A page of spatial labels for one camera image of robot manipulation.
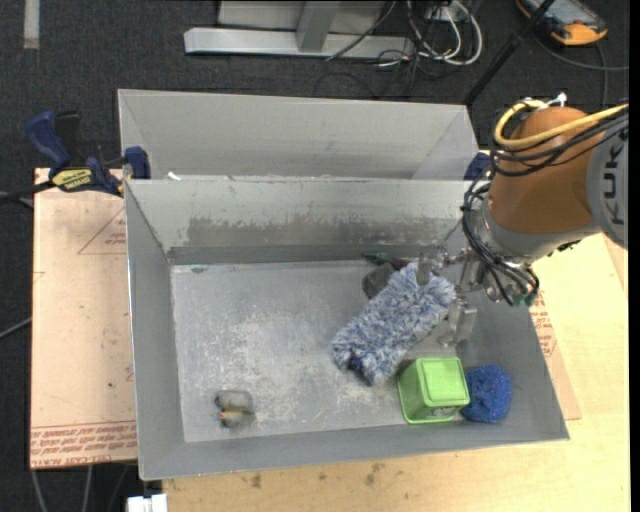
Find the blue towel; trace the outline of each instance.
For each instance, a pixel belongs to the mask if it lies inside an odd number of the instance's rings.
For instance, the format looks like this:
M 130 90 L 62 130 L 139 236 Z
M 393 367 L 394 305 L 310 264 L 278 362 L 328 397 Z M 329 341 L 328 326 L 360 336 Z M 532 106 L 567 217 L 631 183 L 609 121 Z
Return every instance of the blue towel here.
M 454 285 L 432 274 L 420 286 L 417 268 L 412 262 L 395 272 L 360 316 L 338 331 L 332 345 L 339 368 L 359 372 L 370 384 L 381 384 L 395 374 L 403 356 L 444 319 L 456 296 Z

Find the metal bar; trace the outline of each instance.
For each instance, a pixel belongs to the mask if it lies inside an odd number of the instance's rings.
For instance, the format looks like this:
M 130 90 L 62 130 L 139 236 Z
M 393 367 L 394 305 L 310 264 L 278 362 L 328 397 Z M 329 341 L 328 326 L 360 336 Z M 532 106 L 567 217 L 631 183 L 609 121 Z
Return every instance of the metal bar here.
M 340 2 L 305 2 L 296 30 L 296 42 L 302 52 L 322 50 Z

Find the orange device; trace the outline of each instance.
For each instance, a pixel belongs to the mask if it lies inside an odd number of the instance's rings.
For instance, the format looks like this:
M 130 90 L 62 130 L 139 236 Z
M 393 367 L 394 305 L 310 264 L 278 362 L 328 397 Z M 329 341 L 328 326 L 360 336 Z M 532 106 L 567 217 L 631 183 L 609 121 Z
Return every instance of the orange device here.
M 541 0 L 516 0 L 516 5 L 527 17 L 531 17 L 541 3 Z M 607 34 L 605 21 L 579 0 L 556 0 L 538 29 L 565 46 L 595 43 Z

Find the blue sponge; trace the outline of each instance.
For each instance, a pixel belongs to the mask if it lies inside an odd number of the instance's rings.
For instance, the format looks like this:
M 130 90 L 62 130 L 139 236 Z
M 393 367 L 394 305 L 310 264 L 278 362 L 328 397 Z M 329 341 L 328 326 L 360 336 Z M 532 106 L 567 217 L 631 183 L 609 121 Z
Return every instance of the blue sponge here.
M 465 418 L 497 423 L 511 405 L 511 378 L 500 366 L 485 365 L 465 373 L 470 402 L 460 409 Z

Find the blue clamp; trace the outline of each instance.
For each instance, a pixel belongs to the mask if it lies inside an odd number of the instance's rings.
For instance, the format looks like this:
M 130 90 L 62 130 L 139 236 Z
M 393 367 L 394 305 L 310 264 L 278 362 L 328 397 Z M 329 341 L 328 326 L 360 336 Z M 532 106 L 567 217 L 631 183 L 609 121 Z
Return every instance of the blue clamp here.
M 25 133 L 40 153 L 53 160 L 54 165 L 49 170 L 49 182 L 52 186 L 65 192 L 92 190 L 122 196 L 122 181 L 113 176 L 97 158 L 87 158 L 85 167 L 69 167 L 72 158 L 56 133 L 53 113 L 43 112 L 31 119 Z M 131 177 L 151 177 L 147 154 L 141 147 L 127 148 L 122 160 L 131 165 Z

